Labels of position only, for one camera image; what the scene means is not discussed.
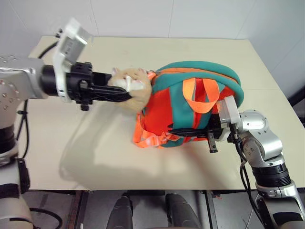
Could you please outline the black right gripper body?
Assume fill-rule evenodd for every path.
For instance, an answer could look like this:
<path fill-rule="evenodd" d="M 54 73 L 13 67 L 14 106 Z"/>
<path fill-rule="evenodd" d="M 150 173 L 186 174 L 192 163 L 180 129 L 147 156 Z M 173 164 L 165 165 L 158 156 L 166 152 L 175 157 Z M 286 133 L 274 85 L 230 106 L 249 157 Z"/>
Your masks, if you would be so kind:
<path fill-rule="evenodd" d="M 212 114 L 207 125 L 207 141 L 210 153 L 217 153 L 216 140 L 218 140 L 223 132 L 221 128 L 221 120 L 218 114 Z"/>

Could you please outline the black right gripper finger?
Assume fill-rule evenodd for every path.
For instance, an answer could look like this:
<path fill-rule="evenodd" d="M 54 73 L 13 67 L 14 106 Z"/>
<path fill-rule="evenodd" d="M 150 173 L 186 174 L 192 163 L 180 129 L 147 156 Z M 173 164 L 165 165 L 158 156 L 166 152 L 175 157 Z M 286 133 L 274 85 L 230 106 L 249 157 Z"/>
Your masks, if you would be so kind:
<path fill-rule="evenodd" d="M 173 124 L 167 126 L 170 130 L 169 133 L 182 137 L 206 137 L 208 127 L 196 129 L 196 128 L 179 128 L 174 129 Z"/>

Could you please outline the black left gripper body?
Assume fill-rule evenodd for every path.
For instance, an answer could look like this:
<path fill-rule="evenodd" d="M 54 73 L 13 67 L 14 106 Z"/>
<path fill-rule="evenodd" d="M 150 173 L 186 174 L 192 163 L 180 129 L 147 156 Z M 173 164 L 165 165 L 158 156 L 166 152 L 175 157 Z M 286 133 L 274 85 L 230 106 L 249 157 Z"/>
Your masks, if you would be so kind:
<path fill-rule="evenodd" d="M 66 76 L 69 98 L 79 104 L 82 111 L 88 111 L 92 104 L 92 64 L 76 62 Z"/>

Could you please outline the tan plush hamster keychain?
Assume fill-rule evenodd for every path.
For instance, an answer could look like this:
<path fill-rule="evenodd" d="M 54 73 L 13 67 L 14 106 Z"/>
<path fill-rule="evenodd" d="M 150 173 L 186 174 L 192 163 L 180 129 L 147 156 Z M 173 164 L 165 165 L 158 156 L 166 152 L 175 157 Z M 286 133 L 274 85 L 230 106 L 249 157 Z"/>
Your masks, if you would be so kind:
<path fill-rule="evenodd" d="M 107 82 L 109 86 L 125 89 L 130 99 L 117 102 L 116 105 L 134 112 L 141 111 L 149 102 L 152 86 L 148 73 L 143 68 L 112 69 L 112 76 Z"/>

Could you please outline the dark rounded shape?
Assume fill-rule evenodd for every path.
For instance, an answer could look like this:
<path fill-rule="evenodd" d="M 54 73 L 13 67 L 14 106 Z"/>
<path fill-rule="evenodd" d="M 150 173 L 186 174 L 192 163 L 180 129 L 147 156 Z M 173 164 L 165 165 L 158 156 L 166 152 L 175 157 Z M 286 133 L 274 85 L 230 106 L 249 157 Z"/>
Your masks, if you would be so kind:
<path fill-rule="evenodd" d="M 123 194 L 110 213 L 106 229 L 133 229 L 132 217 L 132 201 L 127 194 Z"/>
<path fill-rule="evenodd" d="M 188 202 L 179 194 L 165 196 L 167 218 L 171 227 L 201 228 L 197 215 Z"/>

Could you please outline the orange and teal backpack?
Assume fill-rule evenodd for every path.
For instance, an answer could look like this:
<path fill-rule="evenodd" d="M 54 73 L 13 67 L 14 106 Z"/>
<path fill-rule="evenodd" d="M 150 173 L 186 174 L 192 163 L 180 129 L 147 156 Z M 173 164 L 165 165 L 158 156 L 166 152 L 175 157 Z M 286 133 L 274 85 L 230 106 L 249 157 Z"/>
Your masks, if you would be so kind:
<path fill-rule="evenodd" d="M 244 100 L 239 76 L 224 65 L 183 61 L 170 63 L 149 74 L 152 93 L 138 112 L 133 143 L 138 147 L 176 147 L 205 136 L 178 136 L 172 130 L 201 130 L 218 113 L 216 103 L 233 96 L 237 106 Z"/>

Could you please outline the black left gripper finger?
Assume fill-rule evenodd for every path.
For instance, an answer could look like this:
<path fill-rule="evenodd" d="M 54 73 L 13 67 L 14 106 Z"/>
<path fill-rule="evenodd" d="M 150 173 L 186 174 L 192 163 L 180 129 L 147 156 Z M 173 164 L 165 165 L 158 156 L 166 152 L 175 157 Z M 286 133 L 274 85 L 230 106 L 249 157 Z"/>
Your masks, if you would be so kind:
<path fill-rule="evenodd" d="M 91 87 L 91 98 L 97 101 L 107 102 L 124 102 L 132 98 L 132 96 L 123 88 L 117 86 L 98 86 Z"/>
<path fill-rule="evenodd" d="M 108 73 L 99 73 L 93 72 L 92 73 L 92 83 L 93 84 L 107 84 L 108 81 L 111 79 L 112 75 Z"/>

